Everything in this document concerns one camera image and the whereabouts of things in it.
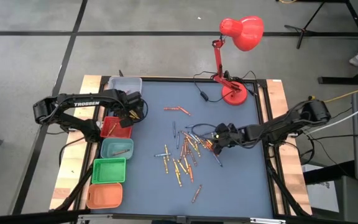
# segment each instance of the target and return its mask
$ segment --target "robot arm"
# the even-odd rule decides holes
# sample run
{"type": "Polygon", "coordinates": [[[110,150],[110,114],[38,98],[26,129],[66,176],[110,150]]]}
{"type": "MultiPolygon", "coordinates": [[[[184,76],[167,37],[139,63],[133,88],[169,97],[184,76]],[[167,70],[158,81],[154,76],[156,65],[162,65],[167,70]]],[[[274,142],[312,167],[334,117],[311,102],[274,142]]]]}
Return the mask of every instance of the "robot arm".
{"type": "Polygon", "coordinates": [[[59,94],[49,96],[33,105],[34,118],[37,124],[60,124],[64,131],[74,128],[84,134],[87,142],[100,140],[100,129],[92,119],[82,120],[64,113],[69,108],[83,106],[104,106],[112,110],[120,119],[121,127],[132,126],[144,119],[145,101],[139,92],[126,94],[121,90],[105,90],[96,94],[59,94]]]}
{"type": "Polygon", "coordinates": [[[269,144],[284,142],[290,133],[295,133],[305,126],[320,126],[326,124],[331,115],[324,104],[319,100],[310,100],[298,103],[287,113],[264,124],[253,124],[236,128],[234,124],[219,124],[216,137],[213,140],[215,154],[220,154],[224,147],[242,146],[252,148],[260,140],[269,144]]]}

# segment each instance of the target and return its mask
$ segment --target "yellow cable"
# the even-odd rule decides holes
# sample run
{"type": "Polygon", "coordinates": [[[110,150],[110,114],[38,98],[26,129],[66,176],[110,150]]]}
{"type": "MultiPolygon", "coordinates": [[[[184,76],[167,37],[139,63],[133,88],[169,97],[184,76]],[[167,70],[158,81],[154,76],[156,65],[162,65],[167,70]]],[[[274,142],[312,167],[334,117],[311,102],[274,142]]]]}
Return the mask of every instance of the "yellow cable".
{"type": "Polygon", "coordinates": [[[339,96],[339,97],[335,97],[335,98],[332,98],[332,99],[330,99],[330,100],[325,100],[324,103],[329,103],[329,102],[331,102],[331,101],[344,98],[345,96],[349,96],[349,95],[351,95],[351,94],[353,94],[353,93],[358,93],[358,90],[353,91],[353,92],[350,92],[350,93],[346,93],[345,95],[342,95],[342,96],[339,96]]]}
{"type": "Polygon", "coordinates": [[[294,3],[296,2],[297,0],[292,0],[292,1],[283,1],[283,0],[279,0],[281,3],[284,3],[284,4],[291,4],[291,3],[294,3]]]}

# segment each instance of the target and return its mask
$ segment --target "blue table surface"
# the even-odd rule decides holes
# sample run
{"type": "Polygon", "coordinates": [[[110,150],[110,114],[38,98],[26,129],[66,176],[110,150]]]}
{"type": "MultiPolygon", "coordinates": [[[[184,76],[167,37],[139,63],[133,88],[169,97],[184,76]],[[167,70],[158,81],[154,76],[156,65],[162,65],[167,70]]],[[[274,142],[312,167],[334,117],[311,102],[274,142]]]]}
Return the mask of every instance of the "blue table surface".
{"type": "MultiPolygon", "coordinates": [[[[176,149],[172,121],[176,122],[177,131],[198,123],[234,123],[237,127],[258,124],[255,98],[249,94],[244,104],[231,106],[224,100],[205,102],[191,82],[143,82],[142,85],[142,97],[149,105],[149,113],[133,127],[134,154],[127,161],[122,203],[117,208],[92,212],[272,218],[261,143],[252,149],[238,146],[223,149],[219,156],[223,167],[219,166],[211,152],[201,147],[201,157],[195,154],[196,167],[189,159],[194,183],[191,183],[189,175],[182,172],[182,187],[179,187],[172,160],[168,162],[169,174],[166,174],[163,159],[154,157],[154,154],[164,153],[166,144],[172,156],[179,158],[180,150],[176,149]],[[191,116],[181,111],[163,110],[173,106],[183,107],[191,116]],[[203,187],[196,202],[192,203],[200,184],[203,187]]],[[[220,84],[199,83],[199,86],[210,100],[221,97],[220,84]]],[[[202,133],[205,130],[204,127],[195,131],[202,133]]]]}

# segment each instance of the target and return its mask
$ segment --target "small container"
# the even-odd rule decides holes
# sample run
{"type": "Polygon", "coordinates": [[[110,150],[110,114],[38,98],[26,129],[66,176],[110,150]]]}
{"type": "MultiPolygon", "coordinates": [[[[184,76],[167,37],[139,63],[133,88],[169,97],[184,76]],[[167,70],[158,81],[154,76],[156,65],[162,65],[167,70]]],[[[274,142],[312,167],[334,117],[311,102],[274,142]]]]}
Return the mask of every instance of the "small container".
{"type": "Polygon", "coordinates": [[[90,209],[117,208],[121,202],[121,184],[92,184],[88,189],[86,206],[90,209]]]}
{"type": "Polygon", "coordinates": [[[102,131],[100,136],[103,138],[130,138],[132,134],[132,126],[122,128],[119,124],[118,117],[107,116],[104,118],[102,131]]]}
{"type": "Polygon", "coordinates": [[[95,159],[93,161],[92,184],[113,184],[125,181],[125,158],[95,159]]]}
{"type": "Polygon", "coordinates": [[[134,153],[134,142],[132,139],[121,139],[121,138],[107,138],[102,142],[102,147],[100,150],[100,156],[102,158],[117,158],[124,157],[125,159],[130,159],[134,153]]]}
{"type": "Polygon", "coordinates": [[[142,93],[142,79],[136,77],[110,77],[108,90],[116,89],[127,94],[138,91],[142,93]]]}

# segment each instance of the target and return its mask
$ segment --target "gray floor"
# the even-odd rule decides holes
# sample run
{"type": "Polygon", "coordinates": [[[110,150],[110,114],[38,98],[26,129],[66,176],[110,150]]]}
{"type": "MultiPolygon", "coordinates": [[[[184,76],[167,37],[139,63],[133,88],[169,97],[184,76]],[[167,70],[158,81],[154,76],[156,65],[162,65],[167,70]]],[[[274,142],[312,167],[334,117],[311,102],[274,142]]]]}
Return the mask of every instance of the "gray floor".
{"type": "MultiPolygon", "coordinates": [[[[358,12],[358,1],[352,1],[358,12]]],[[[0,0],[0,30],[72,30],[80,0],[0,0]]],[[[224,17],[249,14],[262,17],[265,31],[287,31],[284,24],[302,26],[316,3],[279,4],[274,0],[89,0],[80,30],[217,30],[224,17]]],[[[345,5],[327,4],[310,29],[356,31],[345,5]]],[[[213,71],[213,37],[78,37],[62,93],[77,93],[83,75],[190,77],[213,71]]],[[[37,131],[32,104],[50,94],[62,62],[68,37],[0,37],[0,215],[9,213],[19,177],[37,131]]],[[[321,75],[350,77],[358,68],[348,60],[358,52],[358,39],[296,39],[266,37],[251,52],[241,52],[228,39],[222,48],[224,69],[243,76],[253,70],[258,78],[283,80],[288,104],[316,95],[322,100],[358,89],[358,86],[319,85],[321,75]]],[[[331,114],[350,107],[350,98],[328,105],[331,114]]],[[[351,133],[350,121],[315,134],[351,133]]],[[[50,131],[58,131],[51,126],[50,131]]],[[[24,212],[42,212],[49,206],[58,172],[58,150],[66,136],[47,136],[24,212]]],[[[310,148],[299,138],[301,151],[310,148]]],[[[322,140],[336,162],[353,158],[352,139],[322,140]]],[[[316,146],[314,161],[330,165],[316,146]]]]}

